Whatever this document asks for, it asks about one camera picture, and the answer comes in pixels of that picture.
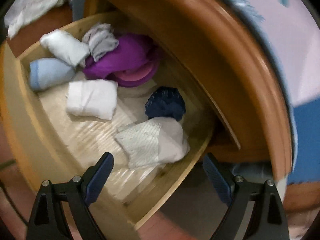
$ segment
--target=purple fabric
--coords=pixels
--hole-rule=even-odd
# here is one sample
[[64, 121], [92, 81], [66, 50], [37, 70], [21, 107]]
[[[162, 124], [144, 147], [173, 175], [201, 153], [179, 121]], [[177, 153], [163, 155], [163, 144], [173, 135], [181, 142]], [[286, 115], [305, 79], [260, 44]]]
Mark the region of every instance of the purple fabric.
[[86, 59], [83, 72], [88, 79], [106, 79], [115, 71], [133, 70], [159, 60], [157, 46], [148, 36], [128, 33], [118, 40], [118, 47], [106, 53], [98, 62], [94, 62], [92, 57]]

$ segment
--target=open drawer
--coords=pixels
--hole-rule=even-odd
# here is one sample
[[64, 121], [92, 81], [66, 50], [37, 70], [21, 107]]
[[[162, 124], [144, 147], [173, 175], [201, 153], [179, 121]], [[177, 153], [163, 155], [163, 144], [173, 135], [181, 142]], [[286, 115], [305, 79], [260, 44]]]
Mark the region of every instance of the open drawer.
[[[81, 39], [97, 22], [110, 23], [120, 32], [149, 34], [143, 25], [120, 12], [90, 16], [62, 29]], [[52, 57], [39, 42], [17, 59], [4, 43], [2, 56], [1, 114], [15, 158], [34, 190], [45, 179], [59, 183], [83, 174], [106, 151], [114, 155], [115, 166], [105, 190], [90, 206], [106, 236], [115, 231], [109, 228], [114, 224], [113, 220], [128, 221], [137, 229], [153, 215], [190, 172], [212, 137], [216, 115], [209, 98], [189, 71], [169, 52], [152, 80], [137, 88], [118, 88], [117, 109], [111, 122], [68, 115], [65, 112], [68, 84], [38, 94], [31, 91], [29, 63]], [[177, 87], [184, 98], [187, 112], [182, 126], [188, 135], [190, 151], [177, 163], [130, 171], [126, 168], [123, 151], [112, 135], [117, 126], [141, 122], [144, 104], [159, 86]]]
[[[150, 172], [121, 197], [108, 181], [90, 207], [107, 238], [126, 239], [132, 229], [124, 230], [124, 225], [139, 228], [206, 151], [221, 161], [271, 160], [275, 179], [290, 172], [290, 125], [277, 79], [245, 25], [219, 0], [86, 0], [85, 14], [87, 18], [63, 29], [81, 39], [100, 21], [152, 37], [166, 51], [154, 83], [177, 87], [187, 104], [183, 120], [191, 146], [187, 156]], [[63, 101], [30, 90], [29, 63], [50, 56], [39, 43], [18, 59], [6, 43], [2, 46], [1, 115], [17, 162], [33, 189], [45, 179], [69, 180], [104, 151], [113, 153], [82, 144], [85, 135], [75, 140], [76, 130], [64, 126], [70, 120], [51, 111], [63, 112]], [[212, 138], [216, 116], [225, 129]]]

